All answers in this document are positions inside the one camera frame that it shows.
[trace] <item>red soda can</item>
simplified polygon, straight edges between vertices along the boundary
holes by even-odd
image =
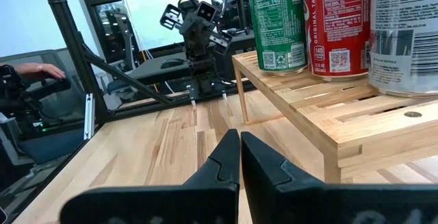
[[[370,0],[303,0],[309,70],[327,81],[363,77],[370,65]]]

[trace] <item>green soda can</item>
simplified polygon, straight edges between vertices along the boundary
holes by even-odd
[[[307,66],[302,0],[250,0],[259,68],[299,71]]]

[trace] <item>person's hand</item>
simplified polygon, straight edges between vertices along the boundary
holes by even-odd
[[[64,79],[66,78],[65,72],[61,71],[56,66],[52,64],[43,64],[43,63],[24,63],[18,66],[15,66],[15,71],[28,79],[44,79],[45,75],[50,75],[56,79]]]

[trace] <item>wooden shelf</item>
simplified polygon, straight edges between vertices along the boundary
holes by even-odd
[[[259,69],[255,52],[235,55],[233,63],[236,76],[249,78],[324,154],[327,182],[438,154],[437,99],[381,95],[366,78],[325,82],[307,70],[273,75]],[[245,123],[259,122],[249,119],[240,90]]]

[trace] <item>whiteboard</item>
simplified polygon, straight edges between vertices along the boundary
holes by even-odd
[[[179,0],[126,0],[131,23],[136,30],[137,43],[141,50],[154,49],[183,42],[177,29],[169,30],[159,24],[166,6],[177,5]],[[211,0],[199,0],[211,3]]]

